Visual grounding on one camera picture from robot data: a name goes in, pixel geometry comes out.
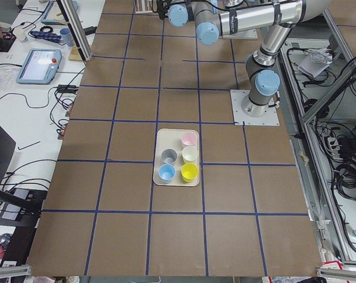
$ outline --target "blue plastic cup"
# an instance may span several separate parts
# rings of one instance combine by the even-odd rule
[[[72,33],[69,28],[61,29],[60,35],[61,35],[61,38],[64,41],[64,43],[67,44],[69,47],[72,47],[74,45]]]
[[[168,184],[176,175],[176,169],[171,164],[164,164],[159,168],[159,176],[161,181]]]

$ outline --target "robotic arm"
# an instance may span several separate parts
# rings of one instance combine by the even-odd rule
[[[260,117],[280,86],[280,78],[271,68],[291,29],[319,15],[331,0],[270,0],[266,4],[240,7],[242,2],[228,0],[227,9],[218,13],[217,0],[157,0],[157,11],[161,19],[168,17],[175,27],[195,21],[196,35],[205,45],[214,44],[223,35],[271,26],[261,47],[246,62],[252,89],[242,103],[242,110]]]

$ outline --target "yellow cup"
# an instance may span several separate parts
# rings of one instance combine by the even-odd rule
[[[186,183],[192,182],[197,177],[197,167],[194,163],[186,163],[182,166],[181,174]]]

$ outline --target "white mounting plate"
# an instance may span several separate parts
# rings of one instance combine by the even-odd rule
[[[231,90],[230,97],[232,98],[232,108],[233,108],[233,118],[235,125],[242,126],[280,126],[278,114],[276,113],[276,108],[268,108],[266,114],[260,118],[250,117],[245,114],[241,109],[241,103],[245,96],[249,94],[249,90]]]
[[[236,34],[224,35],[223,38],[229,40],[257,40],[258,34],[256,33],[256,29],[249,29],[248,31],[241,31]]]

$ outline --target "brown tile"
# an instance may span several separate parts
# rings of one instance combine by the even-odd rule
[[[197,88],[196,62],[163,61],[162,87]]]
[[[151,164],[108,163],[100,209],[149,210]]]
[[[121,85],[126,87],[158,87],[159,77],[159,62],[126,60]]]
[[[112,119],[118,88],[80,87],[71,118]]]
[[[133,17],[131,33],[145,35],[162,35],[162,24],[157,16],[135,15]]]
[[[108,158],[125,161],[152,161],[155,123],[114,124]]]
[[[338,27],[353,56],[356,56],[356,27]]]
[[[246,64],[236,64],[237,82],[240,90],[250,90],[250,80],[246,72]]]
[[[200,91],[202,122],[234,123],[230,91]]]
[[[308,212],[296,167],[253,166],[252,174],[258,212]]]
[[[162,37],[131,35],[127,57],[160,60]]]
[[[158,90],[122,88],[120,90],[116,119],[155,121]]]
[[[199,132],[198,124],[184,124],[184,123],[159,123],[160,129],[183,129],[183,130],[195,130]]]
[[[260,216],[259,224],[268,276],[315,276],[321,257],[309,217]]]
[[[202,136],[204,162],[247,162],[242,127],[204,124]]]
[[[97,162],[58,162],[43,208],[95,209],[103,166]]]
[[[194,37],[195,36],[195,23],[188,22],[181,28],[172,26],[168,21],[165,22],[164,35],[177,35],[182,37]]]
[[[104,160],[111,122],[70,121],[59,159]]]
[[[263,36],[260,29],[257,29],[257,40],[232,40],[233,52],[236,62],[246,62],[248,56],[258,50],[263,43]]]
[[[200,61],[233,62],[230,40],[220,38],[211,46],[198,43],[197,53]]]
[[[118,86],[122,59],[94,58],[86,65],[81,85]]]
[[[164,37],[162,58],[166,61],[196,60],[196,38]]]
[[[102,13],[132,14],[133,1],[130,0],[106,0]]]
[[[124,57],[128,35],[96,34],[91,49],[96,56]]]
[[[148,215],[99,214],[88,276],[145,274],[147,239]]]
[[[356,0],[348,0],[347,7],[351,7],[352,15],[345,9],[345,2],[342,0],[333,0],[329,6],[329,11],[337,25],[356,26]]]
[[[128,34],[130,32],[131,15],[102,14],[98,23],[97,33]]]
[[[237,87],[233,63],[200,62],[200,88],[234,90]]]
[[[207,215],[210,276],[264,275],[255,216]]]
[[[154,186],[153,211],[201,212],[202,183],[195,187]]]
[[[295,164],[284,126],[246,126],[246,137],[251,163]]]
[[[247,166],[204,166],[206,211],[255,212]]]
[[[93,219],[94,213],[43,212],[27,260],[33,276],[84,275]]]
[[[204,276],[202,215],[153,215],[149,275]]]
[[[159,120],[199,121],[196,90],[161,90]]]

